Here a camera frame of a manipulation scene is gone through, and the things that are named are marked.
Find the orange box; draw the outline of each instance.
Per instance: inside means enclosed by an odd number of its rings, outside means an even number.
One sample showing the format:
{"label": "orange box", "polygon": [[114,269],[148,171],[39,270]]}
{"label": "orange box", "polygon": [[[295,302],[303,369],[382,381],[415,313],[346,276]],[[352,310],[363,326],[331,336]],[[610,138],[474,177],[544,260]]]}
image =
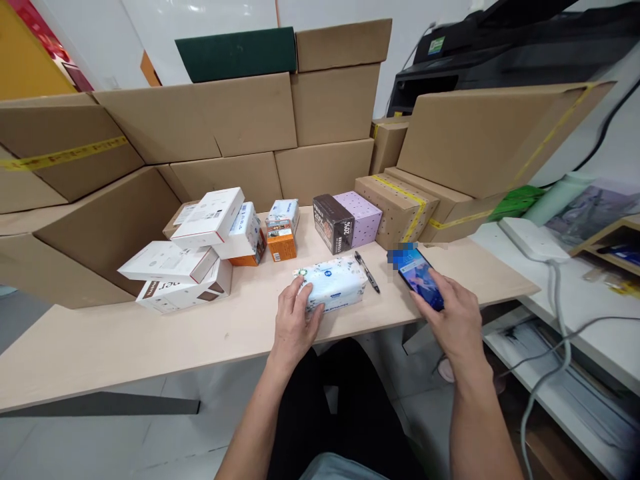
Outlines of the orange box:
{"label": "orange box", "polygon": [[296,258],[295,241],[290,220],[270,222],[267,227],[267,245],[273,261]]}
{"label": "orange box", "polygon": [[229,262],[234,267],[257,267],[260,265],[260,260],[262,260],[266,249],[267,241],[265,240],[265,234],[262,233],[262,229],[260,229],[260,238],[258,238],[258,244],[255,247],[255,254],[232,258],[229,259]]}

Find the black pen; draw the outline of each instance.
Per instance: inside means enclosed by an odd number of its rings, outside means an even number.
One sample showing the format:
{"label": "black pen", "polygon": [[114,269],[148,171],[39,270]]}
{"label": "black pen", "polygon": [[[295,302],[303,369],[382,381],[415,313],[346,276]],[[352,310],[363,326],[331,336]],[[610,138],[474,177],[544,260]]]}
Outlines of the black pen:
{"label": "black pen", "polygon": [[369,282],[371,283],[371,286],[373,287],[374,290],[376,290],[376,292],[380,293],[380,287],[378,287],[378,284],[375,282],[375,280],[373,278],[373,275],[371,274],[371,272],[367,268],[367,264],[365,263],[363,258],[358,253],[358,250],[355,250],[354,252],[355,252],[355,259],[365,269],[365,273],[367,274],[367,278],[369,279]]}

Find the hand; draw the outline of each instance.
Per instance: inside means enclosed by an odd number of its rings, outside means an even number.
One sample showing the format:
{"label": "hand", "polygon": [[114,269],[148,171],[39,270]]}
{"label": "hand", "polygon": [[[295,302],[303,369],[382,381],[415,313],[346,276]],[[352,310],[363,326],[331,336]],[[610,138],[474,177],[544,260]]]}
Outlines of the hand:
{"label": "hand", "polygon": [[275,318],[275,340],[270,357],[288,374],[292,374],[298,362],[311,348],[325,311],[325,304],[316,306],[309,322],[305,320],[305,308],[313,284],[300,290],[305,278],[298,275],[278,297],[278,314]]}
{"label": "hand", "polygon": [[429,269],[429,274],[445,301],[444,310],[436,312],[414,291],[411,292],[411,298],[431,325],[433,334],[449,358],[454,372],[456,369],[477,365],[478,362],[486,363],[482,347],[482,317],[478,297],[434,269]]}

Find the black box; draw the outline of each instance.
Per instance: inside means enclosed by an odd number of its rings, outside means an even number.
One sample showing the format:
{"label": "black box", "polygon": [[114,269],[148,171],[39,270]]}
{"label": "black box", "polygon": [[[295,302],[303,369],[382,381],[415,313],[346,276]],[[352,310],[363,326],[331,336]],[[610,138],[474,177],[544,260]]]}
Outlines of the black box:
{"label": "black box", "polygon": [[331,250],[331,254],[341,253],[351,248],[355,219],[338,200],[328,193],[313,199],[313,220],[315,229]]}

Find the small white box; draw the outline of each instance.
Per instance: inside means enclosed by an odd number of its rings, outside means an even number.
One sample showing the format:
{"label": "small white box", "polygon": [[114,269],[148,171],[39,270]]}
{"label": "small white box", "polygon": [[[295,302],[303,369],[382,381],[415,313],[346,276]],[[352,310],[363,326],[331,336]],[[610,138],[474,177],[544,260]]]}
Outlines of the small white box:
{"label": "small white box", "polygon": [[171,236],[171,241],[184,249],[226,243],[244,200],[238,187],[209,192]]}
{"label": "small white box", "polygon": [[189,308],[226,297],[231,292],[232,266],[218,259],[200,284],[148,281],[136,303],[160,313]]}
{"label": "small white box", "polygon": [[260,237],[260,219],[252,202],[244,202],[235,218],[226,242],[213,247],[222,259],[254,255]]}
{"label": "small white box", "polygon": [[290,200],[276,200],[273,202],[271,210],[267,215],[265,223],[267,224],[267,231],[272,222],[279,222],[280,220],[289,220],[291,222],[291,228],[295,235],[295,230],[298,228],[298,218],[300,217],[300,210],[298,209],[298,199]]}
{"label": "small white box", "polygon": [[211,247],[182,249],[170,241],[152,241],[118,272],[130,280],[200,283],[216,260]]}
{"label": "small white box", "polygon": [[305,278],[302,287],[307,282],[313,284],[307,300],[308,313],[320,303],[325,304],[325,312],[328,312],[360,302],[368,282],[352,255],[294,270],[293,276],[298,275]]}

